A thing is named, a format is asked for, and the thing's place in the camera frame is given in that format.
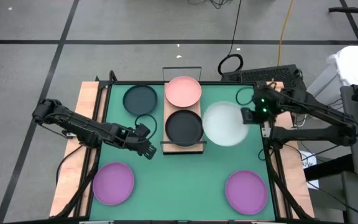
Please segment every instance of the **black floor stripe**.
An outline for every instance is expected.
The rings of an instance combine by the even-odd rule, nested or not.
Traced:
[[[40,99],[45,98],[48,94],[48,90],[49,90],[50,84],[52,82],[53,75],[55,74],[55,70],[56,70],[60,55],[62,54],[62,50],[63,50],[63,46],[64,46],[62,40],[65,40],[67,38],[68,30],[70,29],[71,22],[73,21],[74,14],[75,14],[76,8],[78,6],[78,1],[79,0],[73,1],[73,5],[70,9],[70,13],[68,15],[68,19],[65,24],[65,28],[64,28],[64,30],[62,32],[62,36],[60,38],[61,41],[58,44],[58,47],[56,49],[55,55],[53,56],[53,59],[52,59],[52,62],[51,62],[51,65],[50,65],[50,68],[48,71],[48,75],[45,79],[44,87],[42,88],[42,91],[40,94]],[[11,203],[13,193],[15,191],[17,182],[18,182],[20,174],[22,172],[24,161],[25,161],[25,158],[27,157],[27,153],[29,151],[31,140],[34,136],[36,127],[37,127],[37,125],[32,121],[29,126],[29,129],[27,130],[27,134],[25,135],[24,142],[23,142],[21,151],[19,153],[19,157],[16,160],[16,164],[13,169],[11,179],[6,187],[6,191],[5,191],[4,197],[1,202],[0,223],[4,222],[7,210],[9,208],[9,204]]]
[[[235,40],[234,44],[278,45],[279,40]],[[0,40],[0,44],[140,45],[231,44],[231,40]],[[357,40],[283,40],[283,45],[354,45]]]
[[[345,0],[339,0],[341,2],[342,7],[347,7],[347,4]],[[346,13],[347,20],[351,24],[352,30],[354,32],[354,35],[356,35],[356,38],[358,40],[358,27],[356,25],[356,22],[353,19],[353,16],[351,13]]]
[[[20,172],[22,171],[25,158],[30,148],[30,143],[32,137],[34,136],[36,124],[31,122],[29,129],[27,130],[27,134],[25,135],[24,142],[22,145],[22,149],[20,150],[19,157],[17,158],[16,165],[13,168],[13,173],[11,179],[7,185],[4,198],[2,199],[0,206],[0,223],[4,222],[7,209],[9,208],[9,204],[11,202],[13,192],[15,191],[17,181],[19,180]]]
[[[0,40],[0,44],[59,44],[60,40]]]

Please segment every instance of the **plate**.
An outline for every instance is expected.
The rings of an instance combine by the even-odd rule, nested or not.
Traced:
[[[157,94],[148,85],[132,86],[125,92],[122,104],[131,114],[149,114],[157,104]]]
[[[242,123],[241,107],[231,102],[209,106],[203,116],[205,135],[217,145],[235,146],[248,134],[249,125]]]
[[[258,174],[240,170],[226,182],[226,198],[231,207],[244,215],[254,215],[267,203],[267,188]]]
[[[178,146],[192,146],[204,134],[200,116],[190,110],[178,110],[165,122],[167,137]]]
[[[176,77],[165,88],[165,97],[174,106],[186,108],[200,100],[201,85],[191,77]]]
[[[96,173],[93,194],[105,205],[118,205],[130,196],[134,184],[131,168],[121,162],[112,162]]]

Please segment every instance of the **white plate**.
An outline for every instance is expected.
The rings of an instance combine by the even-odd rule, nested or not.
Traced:
[[[235,146],[248,134],[249,126],[242,123],[240,106],[231,102],[214,103],[203,116],[205,135],[217,145]]]

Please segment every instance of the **wooden board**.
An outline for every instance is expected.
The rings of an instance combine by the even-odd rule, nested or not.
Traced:
[[[282,83],[277,83],[277,88],[283,88]],[[93,108],[96,101],[97,89],[97,82],[83,82],[75,110],[77,113],[80,113],[89,118],[92,117]],[[292,127],[290,113],[283,113],[279,115],[277,117],[276,125],[290,129]],[[77,140],[68,140],[65,155],[69,154],[72,150],[74,150],[77,147],[77,144]],[[298,148],[296,142],[289,142],[288,145]],[[309,191],[306,184],[306,178],[305,174],[303,173],[303,167],[299,154],[294,149],[288,146],[284,146],[283,149],[280,150],[280,154],[283,163],[285,180],[287,182],[287,188],[289,189],[295,200],[302,206],[305,212],[313,217],[313,207],[311,205]],[[60,212],[61,209],[66,205],[66,203],[71,199],[74,192],[77,190],[80,181],[84,156],[85,150],[80,151],[77,154],[73,155],[71,158],[67,159],[66,163],[62,165],[62,169],[60,172],[60,180],[56,188],[55,196],[53,198],[50,215],[56,215],[58,212]],[[84,205],[84,203],[88,201],[88,197],[89,191],[87,191],[83,196],[83,206],[81,206],[82,209],[80,215],[85,214],[86,206]],[[282,200],[282,194],[280,192],[280,189],[278,188],[277,197],[279,199],[278,206],[280,209],[280,215],[281,217],[285,217],[285,207]]]
[[[96,95],[98,92],[99,82],[83,82],[81,85],[80,94],[78,96],[77,105],[75,112],[79,113],[88,118],[92,118],[94,104],[96,101]],[[106,91],[102,93],[101,97],[101,107],[99,108],[98,121],[101,121],[103,111],[103,105],[106,98]],[[70,139],[67,141],[67,146],[65,150],[65,155],[74,151],[79,146],[78,140],[76,138]],[[59,181],[56,186],[55,196],[53,197],[52,207],[50,209],[50,216],[58,214],[64,206],[70,201],[76,190],[78,189],[81,177],[81,171],[85,158],[85,147],[80,149],[77,153],[74,153],[70,156],[63,164],[60,169]],[[89,163],[89,168],[91,167],[94,159],[95,151],[92,152],[93,157]],[[88,197],[90,194],[90,187],[85,190],[83,194],[82,206],[80,210],[80,215],[85,215],[86,203],[88,202]]]
[[[164,129],[163,129],[163,141],[170,141],[166,132],[165,132],[165,122],[167,122],[168,117],[178,111],[178,110],[190,110],[198,116],[201,117],[201,104],[200,101],[195,103],[193,106],[189,106],[187,108],[179,108],[177,106],[173,106],[168,100],[167,97],[164,97]],[[189,147],[181,147],[176,144],[163,144],[162,151],[164,154],[169,153],[186,153],[186,152],[203,152],[204,146],[203,144],[195,144]]]

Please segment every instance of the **purple plate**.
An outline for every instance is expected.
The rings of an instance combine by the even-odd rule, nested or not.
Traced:
[[[249,170],[233,173],[226,182],[226,198],[239,213],[254,215],[267,203],[267,189],[262,178]]]
[[[134,184],[131,168],[121,162],[112,162],[96,173],[93,194],[105,205],[118,205],[130,196]]]

